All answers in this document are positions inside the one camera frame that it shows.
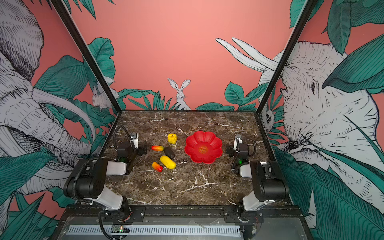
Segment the red-yellow fake mango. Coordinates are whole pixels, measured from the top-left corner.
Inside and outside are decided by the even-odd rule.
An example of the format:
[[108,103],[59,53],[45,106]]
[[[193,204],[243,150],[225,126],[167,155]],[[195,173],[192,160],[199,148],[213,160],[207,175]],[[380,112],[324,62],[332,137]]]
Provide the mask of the red-yellow fake mango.
[[163,146],[152,146],[151,149],[156,152],[162,152],[164,150]]
[[162,172],[163,171],[163,167],[161,165],[159,165],[157,162],[153,162],[152,163],[152,168],[154,170],[156,170],[157,172]]

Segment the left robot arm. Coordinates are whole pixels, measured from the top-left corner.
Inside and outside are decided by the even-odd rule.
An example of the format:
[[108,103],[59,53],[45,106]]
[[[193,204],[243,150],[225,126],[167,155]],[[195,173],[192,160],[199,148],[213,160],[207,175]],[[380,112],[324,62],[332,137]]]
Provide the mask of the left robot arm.
[[111,161],[101,157],[80,159],[64,186],[64,195],[78,202],[95,204],[112,221],[134,220],[134,210],[128,199],[110,190],[107,176],[129,175],[136,157],[147,153],[147,146],[127,143],[117,149],[118,158]]

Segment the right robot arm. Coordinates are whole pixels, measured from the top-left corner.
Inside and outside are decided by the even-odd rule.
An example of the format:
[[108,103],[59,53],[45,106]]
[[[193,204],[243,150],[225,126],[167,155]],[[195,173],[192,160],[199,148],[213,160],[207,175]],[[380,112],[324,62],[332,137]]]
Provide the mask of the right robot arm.
[[276,161],[250,161],[249,145],[226,146],[226,154],[233,158],[231,171],[252,180],[252,191],[243,197],[232,212],[225,211],[227,222],[250,224],[259,220],[261,208],[284,200],[289,196],[289,187]]

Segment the long yellow fake fruit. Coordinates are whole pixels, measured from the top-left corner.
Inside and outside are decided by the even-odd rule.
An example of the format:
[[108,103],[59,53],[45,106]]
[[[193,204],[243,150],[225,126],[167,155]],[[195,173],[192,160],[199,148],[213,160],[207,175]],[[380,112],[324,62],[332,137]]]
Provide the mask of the long yellow fake fruit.
[[166,155],[163,155],[160,157],[160,161],[164,164],[164,166],[168,169],[175,169],[177,164],[171,159],[169,158],[168,156]]

